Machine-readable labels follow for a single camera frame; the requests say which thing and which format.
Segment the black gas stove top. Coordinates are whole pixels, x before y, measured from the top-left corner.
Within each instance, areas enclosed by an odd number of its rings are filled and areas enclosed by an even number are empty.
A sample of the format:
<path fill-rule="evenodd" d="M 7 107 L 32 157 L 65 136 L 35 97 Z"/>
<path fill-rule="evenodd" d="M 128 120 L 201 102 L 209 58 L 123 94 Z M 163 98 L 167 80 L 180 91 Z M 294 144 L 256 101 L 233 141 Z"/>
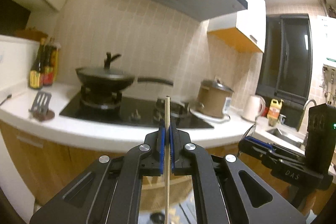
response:
<path fill-rule="evenodd" d="M 119 124 L 124 126 L 152 127 L 159 126 L 164 120 L 165 100 L 156 101 L 122 97 L 115 109 L 97 109 L 86 104 L 78 93 L 60 112 L 60 116 L 83 121 Z M 171 120 L 178 129 L 205 129 L 212 125 L 189 111 L 189 104 L 171 102 Z"/>

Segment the dark soy sauce bottle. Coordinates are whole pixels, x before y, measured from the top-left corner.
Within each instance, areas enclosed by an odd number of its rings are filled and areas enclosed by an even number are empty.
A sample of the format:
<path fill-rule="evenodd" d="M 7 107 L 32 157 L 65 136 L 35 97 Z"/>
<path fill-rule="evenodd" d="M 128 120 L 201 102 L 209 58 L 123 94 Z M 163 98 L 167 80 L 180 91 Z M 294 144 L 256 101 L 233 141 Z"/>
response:
<path fill-rule="evenodd" d="M 40 90 L 43 87 L 43 51 L 46 38 L 41 38 L 38 53 L 30 69 L 29 87 L 35 90 Z"/>

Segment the black wok with lid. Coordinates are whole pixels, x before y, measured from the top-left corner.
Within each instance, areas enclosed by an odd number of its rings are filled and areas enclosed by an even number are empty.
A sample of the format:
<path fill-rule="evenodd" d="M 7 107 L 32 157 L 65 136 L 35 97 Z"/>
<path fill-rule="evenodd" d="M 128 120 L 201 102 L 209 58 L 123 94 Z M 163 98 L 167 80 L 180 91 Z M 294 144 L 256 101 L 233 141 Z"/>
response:
<path fill-rule="evenodd" d="M 135 76 L 120 69 L 111 67 L 112 62 L 121 57 L 117 53 L 112 55 L 106 53 L 103 67 L 81 67 L 76 68 L 76 74 L 83 87 L 91 91 L 103 90 L 104 92 L 117 93 L 130 87 L 134 81 L 137 83 L 155 83 L 167 86 L 174 86 L 172 80 L 149 76 Z"/>

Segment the wooden chopstick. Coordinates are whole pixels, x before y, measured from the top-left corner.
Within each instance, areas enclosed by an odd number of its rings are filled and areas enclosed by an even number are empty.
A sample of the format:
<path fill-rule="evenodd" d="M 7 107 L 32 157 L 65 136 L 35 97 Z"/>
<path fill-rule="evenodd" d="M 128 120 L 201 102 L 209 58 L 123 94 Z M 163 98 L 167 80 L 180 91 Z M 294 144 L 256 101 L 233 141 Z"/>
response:
<path fill-rule="evenodd" d="M 169 224 L 170 204 L 170 97 L 165 98 L 165 224 Z"/>

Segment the white electric kettle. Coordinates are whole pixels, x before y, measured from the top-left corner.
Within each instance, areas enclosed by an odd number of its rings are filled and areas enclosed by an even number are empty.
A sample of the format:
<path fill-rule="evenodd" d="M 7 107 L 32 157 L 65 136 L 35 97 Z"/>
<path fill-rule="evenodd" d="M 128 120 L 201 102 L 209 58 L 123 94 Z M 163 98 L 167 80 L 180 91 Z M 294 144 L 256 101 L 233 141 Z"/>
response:
<path fill-rule="evenodd" d="M 265 100 L 262 96 L 251 95 L 248 97 L 241 117 L 250 122 L 256 122 L 256 119 L 262 115 L 265 110 Z"/>

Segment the yellow oil bottle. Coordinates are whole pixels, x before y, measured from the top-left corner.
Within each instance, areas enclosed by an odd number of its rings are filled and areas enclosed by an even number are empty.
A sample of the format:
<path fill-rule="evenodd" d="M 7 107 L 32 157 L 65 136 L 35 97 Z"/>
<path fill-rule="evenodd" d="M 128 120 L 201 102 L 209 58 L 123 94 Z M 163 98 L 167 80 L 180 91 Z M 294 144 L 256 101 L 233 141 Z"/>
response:
<path fill-rule="evenodd" d="M 274 127 L 278 121 L 280 116 L 280 111 L 282 109 L 284 100 L 280 99 L 272 99 L 270 102 L 267 118 L 268 118 L 268 125 Z"/>

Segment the dark window frame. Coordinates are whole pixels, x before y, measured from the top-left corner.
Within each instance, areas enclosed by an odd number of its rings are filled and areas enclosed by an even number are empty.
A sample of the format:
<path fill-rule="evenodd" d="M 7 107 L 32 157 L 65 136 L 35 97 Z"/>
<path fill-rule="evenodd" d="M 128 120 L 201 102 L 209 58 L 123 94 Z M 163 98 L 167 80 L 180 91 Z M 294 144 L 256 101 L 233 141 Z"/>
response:
<path fill-rule="evenodd" d="M 308 99 L 313 65 L 308 14 L 266 17 L 266 41 L 256 93 L 301 107 Z"/>

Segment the red label sauce bottle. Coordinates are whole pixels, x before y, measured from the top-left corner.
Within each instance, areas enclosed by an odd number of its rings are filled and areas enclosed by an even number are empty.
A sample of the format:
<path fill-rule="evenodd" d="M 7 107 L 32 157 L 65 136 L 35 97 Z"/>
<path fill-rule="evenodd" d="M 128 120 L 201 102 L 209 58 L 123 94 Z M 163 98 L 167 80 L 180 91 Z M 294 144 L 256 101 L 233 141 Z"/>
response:
<path fill-rule="evenodd" d="M 56 64 L 57 46 L 55 38 L 50 38 L 50 41 L 45 45 L 43 69 L 44 78 L 43 86 L 52 86 L 54 82 L 54 68 Z"/>

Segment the white countertop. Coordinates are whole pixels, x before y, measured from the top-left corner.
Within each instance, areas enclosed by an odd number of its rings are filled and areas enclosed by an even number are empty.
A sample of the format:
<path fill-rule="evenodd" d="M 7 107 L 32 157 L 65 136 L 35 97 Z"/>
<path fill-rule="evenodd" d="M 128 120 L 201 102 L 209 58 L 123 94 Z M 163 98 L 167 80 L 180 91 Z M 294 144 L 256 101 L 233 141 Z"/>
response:
<path fill-rule="evenodd" d="M 54 84 L 47 89 L 52 94 L 49 108 L 55 118 L 39 122 L 31 118 L 29 109 L 33 104 L 36 91 L 26 87 L 25 83 L 1 88 L 1 120 L 31 135 L 73 147 L 96 151 L 127 152 L 141 144 L 153 128 L 122 126 L 97 123 L 60 116 L 77 88 Z M 212 128 L 189 129 L 191 141 L 204 148 L 219 147 L 238 142 L 251 127 L 237 114 L 231 113 L 231 119 Z"/>

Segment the brown rice cooker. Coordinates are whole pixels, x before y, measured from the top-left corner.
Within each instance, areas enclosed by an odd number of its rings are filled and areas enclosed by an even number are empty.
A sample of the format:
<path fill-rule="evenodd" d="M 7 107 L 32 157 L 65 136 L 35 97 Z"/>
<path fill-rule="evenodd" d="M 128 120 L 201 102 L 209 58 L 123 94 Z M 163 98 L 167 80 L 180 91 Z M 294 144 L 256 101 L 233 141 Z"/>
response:
<path fill-rule="evenodd" d="M 232 100 L 234 91 L 216 80 L 203 80 L 201 82 L 196 110 L 209 117 L 223 119 Z"/>

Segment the beige plastic utensil basket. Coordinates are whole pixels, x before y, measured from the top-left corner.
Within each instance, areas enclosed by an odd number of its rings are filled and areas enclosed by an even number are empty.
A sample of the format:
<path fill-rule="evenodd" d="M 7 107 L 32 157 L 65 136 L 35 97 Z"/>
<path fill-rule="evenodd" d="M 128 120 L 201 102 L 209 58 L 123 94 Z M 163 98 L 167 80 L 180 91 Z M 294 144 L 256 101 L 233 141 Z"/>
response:
<path fill-rule="evenodd" d="M 170 205 L 182 202 L 193 189 L 191 176 L 170 175 Z M 163 210 L 166 206 L 166 187 L 164 176 L 144 176 L 142 180 L 140 212 Z"/>

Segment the white orange wall cabinet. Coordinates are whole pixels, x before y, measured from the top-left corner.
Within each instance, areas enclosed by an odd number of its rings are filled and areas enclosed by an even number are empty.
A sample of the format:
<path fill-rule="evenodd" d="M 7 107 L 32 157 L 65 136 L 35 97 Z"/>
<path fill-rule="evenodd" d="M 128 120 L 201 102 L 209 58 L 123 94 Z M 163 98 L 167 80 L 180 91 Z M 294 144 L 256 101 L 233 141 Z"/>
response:
<path fill-rule="evenodd" d="M 209 20 L 207 33 L 238 52 L 263 53 L 266 37 L 264 0 L 246 0 L 248 9 Z"/>

